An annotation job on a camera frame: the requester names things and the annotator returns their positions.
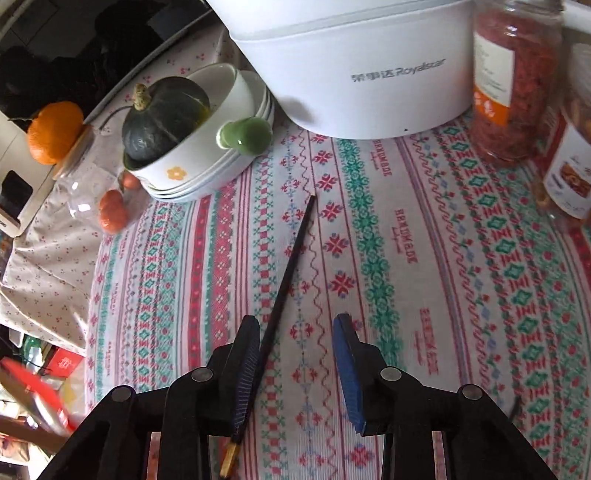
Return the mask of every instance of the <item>chopstick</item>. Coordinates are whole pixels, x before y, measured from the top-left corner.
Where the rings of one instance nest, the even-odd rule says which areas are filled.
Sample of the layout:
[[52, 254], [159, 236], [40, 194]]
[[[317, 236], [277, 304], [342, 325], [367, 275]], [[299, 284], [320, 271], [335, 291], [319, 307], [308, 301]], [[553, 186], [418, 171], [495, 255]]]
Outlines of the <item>chopstick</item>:
[[230, 437], [230, 443], [228, 444], [226, 455], [223, 459], [222, 467], [220, 468], [220, 480], [228, 480], [232, 477], [234, 466], [236, 464], [236, 460], [238, 459], [238, 454], [240, 453], [240, 446], [244, 440], [246, 428], [248, 427], [248, 417], [254, 406], [256, 394], [258, 392], [259, 386], [261, 385], [262, 377], [265, 374], [267, 360], [269, 360], [269, 355], [273, 349], [275, 333], [277, 331], [277, 327], [279, 326], [279, 321], [281, 319], [281, 314], [283, 313], [285, 301], [287, 300], [291, 280], [293, 278], [294, 272], [296, 271], [297, 261], [304, 245], [304, 238], [306, 237], [306, 230], [308, 230], [308, 224], [310, 223], [310, 217], [312, 216], [312, 209], [314, 207], [315, 201], [316, 196], [311, 195], [308, 200], [308, 205], [306, 206], [306, 211], [304, 212], [304, 216], [301, 220], [300, 229], [297, 232], [290, 258], [287, 261], [287, 267], [285, 268], [285, 273], [281, 279], [279, 290], [277, 291], [277, 298], [275, 298], [275, 303], [273, 304], [271, 315], [269, 316], [269, 322], [267, 324], [267, 328], [265, 329], [265, 334], [262, 338], [261, 348], [259, 350], [259, 360], [256, 365], [251, 393], [248, 398], [246, 417], [244, 418], [242, 424], [238, 427], [237, 432], [232, 435], [232, 437]]

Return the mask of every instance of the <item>white device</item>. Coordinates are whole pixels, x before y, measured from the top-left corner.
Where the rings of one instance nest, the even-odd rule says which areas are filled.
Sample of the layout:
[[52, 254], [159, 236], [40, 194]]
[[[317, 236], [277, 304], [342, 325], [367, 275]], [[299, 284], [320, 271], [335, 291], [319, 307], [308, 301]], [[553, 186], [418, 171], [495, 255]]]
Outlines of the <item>white device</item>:
[[[399, 137], [472, 100], [471, 0], [209, 0], [299, 126], [330, 137]], [[566, 0], [567, 26], [591, 9]]]
[[27, 136], [0, 113], [0, 230], [19, 236], [54, 184], [53, 165], [41, 165], [29, 153]]

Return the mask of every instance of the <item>red object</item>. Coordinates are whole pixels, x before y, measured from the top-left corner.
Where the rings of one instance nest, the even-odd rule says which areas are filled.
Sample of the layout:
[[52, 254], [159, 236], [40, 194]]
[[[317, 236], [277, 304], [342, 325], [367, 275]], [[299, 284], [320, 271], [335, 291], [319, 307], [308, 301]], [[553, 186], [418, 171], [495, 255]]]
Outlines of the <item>red object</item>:
[[483, 158], [492, 153], [503, 160], [528, 157], [558, 65], [558, 48], [547, 40], [543, 24], [506, 12], [481, 12], [476, 17], [475, 29], [487, 40], [515, 53], [506, 121], [494, 122], [478, 108], [474, 111], [472, 141], [476, 152]]
[[82, 362], [83, 358], [81, 355], [70, 352], [65, 348], [58, 348], [49, 361], [47, 370], [54, 377], [68, 378], [78, 364]]
[[20, 363], [15, 362], [8, 357], [0, 360], [0, 365], [2, 365], [17, 381], [24, 385], [27, 391], [37, 393], [47, 403], [48, 407], [52, 408], [57, 413], [63, 427], [68, 432], [72, 433], [76, 430], [76, 424], [68, 416], [60, 397], [49, 385], [41, 380], [41, 377], [32, 374]]

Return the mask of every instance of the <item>jar label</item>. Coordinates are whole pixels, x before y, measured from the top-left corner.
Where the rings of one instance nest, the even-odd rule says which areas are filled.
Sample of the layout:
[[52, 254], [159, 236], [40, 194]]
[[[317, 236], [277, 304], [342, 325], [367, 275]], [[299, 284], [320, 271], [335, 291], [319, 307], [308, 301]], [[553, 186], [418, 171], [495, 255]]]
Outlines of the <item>jar label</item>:
[[570, 216], [584, 219], [591, 210], [591, 145], [567, 122], [544, 187], [556, 205]]
[[491, 122], [509, 118], [515, 52], [474, 33], [474, 106]]

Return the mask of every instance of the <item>green pumpkin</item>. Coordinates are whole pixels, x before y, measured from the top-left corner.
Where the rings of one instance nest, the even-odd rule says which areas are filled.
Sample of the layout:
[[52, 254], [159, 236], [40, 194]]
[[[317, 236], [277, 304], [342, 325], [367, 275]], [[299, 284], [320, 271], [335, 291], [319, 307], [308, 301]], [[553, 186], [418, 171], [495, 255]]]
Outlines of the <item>green pumpkin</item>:
[[135, 86], [134, 105], [123, 123], [125, 152], [151, 163], [188, 137], [210, 114], [205, 91], [184, 77]]

